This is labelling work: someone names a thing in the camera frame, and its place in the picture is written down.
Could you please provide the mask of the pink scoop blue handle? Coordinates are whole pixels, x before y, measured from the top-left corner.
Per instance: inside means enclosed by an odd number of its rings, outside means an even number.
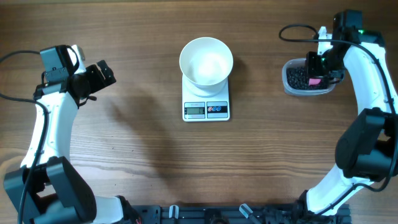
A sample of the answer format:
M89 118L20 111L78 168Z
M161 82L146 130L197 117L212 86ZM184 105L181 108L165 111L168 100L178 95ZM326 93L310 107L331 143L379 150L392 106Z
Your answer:
M310 78L309 80L308 80L308 84L310 85L310 86L312 86L312 85L319 85L320 83L321 83L321 79L319 79L319 78Z

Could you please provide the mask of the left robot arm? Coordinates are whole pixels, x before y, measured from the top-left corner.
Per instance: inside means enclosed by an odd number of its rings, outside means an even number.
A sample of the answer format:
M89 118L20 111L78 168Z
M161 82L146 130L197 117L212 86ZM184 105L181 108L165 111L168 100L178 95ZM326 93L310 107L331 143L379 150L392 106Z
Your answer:
M72 126L78 109L94 93L115 83L105 61L84 65L77 45L37 52L44 64L30 103L36 107L32 140L18 170L4 177L18 223L119 223L129 208L120 197L95 196L70 163Z

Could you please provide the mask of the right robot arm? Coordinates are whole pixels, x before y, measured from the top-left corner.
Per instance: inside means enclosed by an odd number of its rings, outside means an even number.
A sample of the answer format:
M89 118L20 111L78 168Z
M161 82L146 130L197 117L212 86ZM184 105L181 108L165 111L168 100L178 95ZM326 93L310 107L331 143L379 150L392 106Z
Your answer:
M386 66L385 41L378 31L363 28L362 13L347 9L333 18L333 31L315 31L318 44L309 52L299 77L327 84L351 77L358 116L339 138L335 165L322 181L295 202L294 221L336 220L338 209L361 189L383 191L397 175L397 93Z

